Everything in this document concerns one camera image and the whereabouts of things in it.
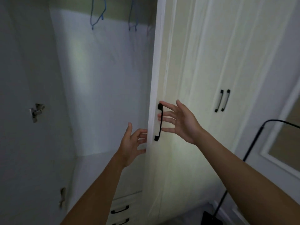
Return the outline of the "person's left hand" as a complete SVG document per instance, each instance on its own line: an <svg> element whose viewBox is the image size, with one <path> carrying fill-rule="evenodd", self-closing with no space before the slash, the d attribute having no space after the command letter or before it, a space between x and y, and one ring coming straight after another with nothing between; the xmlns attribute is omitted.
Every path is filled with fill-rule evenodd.
<svg viewBox="0 0 300 225"><path fill-rule="evenodd" d="M129 166L137 157L136 151L139 150L138 147L147 142L147 139L138 140L140 134L147 134L147 129L137 129L134 133L131 134L130 142L128 144L123 143L123 138L121 140L120 146L116 152L116 156L119 159L119 162L122 168Z"/></svg>

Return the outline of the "person's right hand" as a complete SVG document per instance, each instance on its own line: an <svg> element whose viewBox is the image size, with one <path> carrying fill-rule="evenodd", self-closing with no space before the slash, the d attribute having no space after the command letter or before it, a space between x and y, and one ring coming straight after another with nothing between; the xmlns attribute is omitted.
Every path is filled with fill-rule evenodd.
<svg viewBox="0 0 300 225"><path fill-rule="evenodd" d="M160 101L160 103L162 103L163 107L177 114L176 117L163 117L163 122L174 125L173 128L178 129L176 135L180 136L183 140L190 144L197 145L197 140L201 133L204 132L204 129L198 123L194 114L190 110L188 114L184 114L180 112L177 105L165 101Z"/></svg>

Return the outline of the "person's right forearm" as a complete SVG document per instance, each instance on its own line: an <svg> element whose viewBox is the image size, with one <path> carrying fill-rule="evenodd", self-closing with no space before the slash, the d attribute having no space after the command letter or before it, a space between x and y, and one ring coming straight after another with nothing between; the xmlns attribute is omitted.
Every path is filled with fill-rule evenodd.
<svg viewBox="0 0 300 225"><path fill-rule="evenodd" d="M300 225L300 205L279 187L204 129L193 138L251 225Z"/></svg>

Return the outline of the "person's left forearm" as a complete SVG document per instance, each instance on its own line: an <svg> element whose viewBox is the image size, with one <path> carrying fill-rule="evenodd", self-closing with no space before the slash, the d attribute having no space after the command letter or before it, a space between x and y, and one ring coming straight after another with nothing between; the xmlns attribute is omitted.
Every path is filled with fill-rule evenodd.
<svg viewBox="0 0 300 225"><path fill-rule="evenodd" d="M116 153L60 225L106 225L127 158Z"/></svg>

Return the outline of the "white wardrobe door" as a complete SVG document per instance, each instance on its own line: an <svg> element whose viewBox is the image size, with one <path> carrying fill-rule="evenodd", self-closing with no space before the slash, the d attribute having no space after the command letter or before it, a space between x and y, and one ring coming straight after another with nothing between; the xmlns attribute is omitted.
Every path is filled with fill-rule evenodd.
<svg viewBox="0 0 300 225"><path fill-rule="evenodd" d="M221 111L226 98L226 74L232 42L243 0L207 0L204 19L194 16L192 35L182 76L180 101L193 112L200 125L219 141ZM220 109L215 113L224 90Z"/></svg>
<svg viewBox="0 0 300 225"><path fill-rule="evenodd" d="M235 151L253 97L275 56L298 0L243 0L226 74L230 95L219 141Z"/></svg>
<svg viewBox="0 0 300 225"><path fill-rule="evenodd" d="M161 132L159 102L180 98L194 16L203 20L207 0L158 0L143 183L142 225L155 225L188 211L199 150L179 136Z"/></svg>

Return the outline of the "white wardrobe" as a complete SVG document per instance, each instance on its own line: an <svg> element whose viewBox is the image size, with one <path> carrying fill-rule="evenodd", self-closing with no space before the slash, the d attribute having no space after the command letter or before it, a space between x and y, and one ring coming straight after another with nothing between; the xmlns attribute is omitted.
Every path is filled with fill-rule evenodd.
<svg viewBox="0 0 300 225"><path fill-rule="evenodd" d="M148 128L158 0L137 0L137 32L128 29L131 0L106 1L92 30L92 0L0 0L0 225L59 225L113 157L127 123ZM33 123L35 103L45 109ZM143 192L144 176L145 154L123 170L113 200ZM220 184L199 152L189 210L216 204ZM143 195L133 213L142 212Z"/></svg>

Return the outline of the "white drawer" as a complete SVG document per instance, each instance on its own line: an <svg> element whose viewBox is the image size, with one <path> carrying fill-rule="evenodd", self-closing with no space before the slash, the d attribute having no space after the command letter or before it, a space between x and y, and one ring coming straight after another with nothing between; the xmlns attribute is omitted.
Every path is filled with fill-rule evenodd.
<svg viewBox="0 0 300 225"><path fill-rule="evenodd" d="M130 221L124 225L138 225L140 224L140 217L136 213L129 213L129 212L120 212L117 214L110 214L108 217L108 220L106 222L106 225L112 225L112 223L130 218Z"/></svg>
<svg viewBox="0 0 300 225"><path fill-rule="evenodd" d="M109 216L110 216L112 210L116 210L116 209L118 210L120 208L123 208L126 205L130 205L130 208L124 212L133 213L138 208L138 205L141 202L142 194L143 194L143 192L140 191L140 192L113 200L112 204L111 204Z"/></svg>

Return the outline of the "black floor lamp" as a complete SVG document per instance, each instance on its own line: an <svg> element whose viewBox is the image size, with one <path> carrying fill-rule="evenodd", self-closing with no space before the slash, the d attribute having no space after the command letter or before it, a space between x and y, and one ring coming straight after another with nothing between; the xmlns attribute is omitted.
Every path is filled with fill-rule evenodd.
<svg viewBox="0 0 300 225"><path fill-rule="evenodd" d="M295 127L295 128L298 128L300 129L300 126L299 125L296 125L296 124L293 124L293 123L290 123L288 121L284 121L284 120L279 120L279 119L269 119L267 121L265 121L259 128L259 130L257 131L257 134L255 135L252 143L250 144L250 147L248 148L245 156L243 157L243 162L246 162L248 156L250 155L254 145L256 144L258 138L260 137L262 131L264 130L265 128L265 125L268 123L268 122L280 122L280 123L283 123L283 124L286 124L286 125L289 125L289 126L292 126L292 127ZM207 211L204 211L203 213L203 216L202 216L202 220L201 220L201 224L200 225L223 225L223 222L220 220L220 219L217 219L217 214L223 204L223 201L225 200L226 196L228 194L228 190L226 189L221 200L219 201L219 204L217 205L217 208L215 210L215 212L213 214L210 214L208 213Z"/></svg>

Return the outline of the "metal door hinge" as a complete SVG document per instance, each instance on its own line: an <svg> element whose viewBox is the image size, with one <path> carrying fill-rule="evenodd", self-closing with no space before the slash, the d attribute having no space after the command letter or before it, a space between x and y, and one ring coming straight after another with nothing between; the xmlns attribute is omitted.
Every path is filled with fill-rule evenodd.
<svg viewBox="0 0 300 225"><path fill-rule="evenodd" d="M66 187L60 189L60 197L59 208L62 209L63 203L66 201Z"/></svg>
<svg viewBox="0 0 300 225"><path fill-rule="evenodd" d="M30 108L30 116L32 118L32 122L37 122L37 116L41 115L43 113L43 110L45 109L45 105L41 103L35 103L35 108Z"/></svg>

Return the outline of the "blue clothes hanger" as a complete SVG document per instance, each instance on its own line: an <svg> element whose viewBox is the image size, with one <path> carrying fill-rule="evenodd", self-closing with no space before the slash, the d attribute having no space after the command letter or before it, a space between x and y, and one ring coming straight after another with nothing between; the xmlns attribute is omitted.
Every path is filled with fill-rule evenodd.
<svg viewBox="0 0 300 225"><path fill-rule="evenodd" d="M129 19L128 19L128 29L134 30L137 32L137 26L139 23L138 19L138 5L137 5L137 0L131 0L131 5L130 5L130 12L129 12Z"/></svg>
<svg viewBox="0 0 300 225"><path fill-rule="evenodd" d="M91 14L90 14L90 26L91 26L92 30L94 30L94 26L99 22L100 19L104 20L104 13L107 10L107 1L103 0L103 2L104 2L104 9L103 9L102 13L99 15L98 19L93 23L92 22L92 17L93 17L93 11L94 11L94 2L95 2L95 0L92 0Z"/></svg>

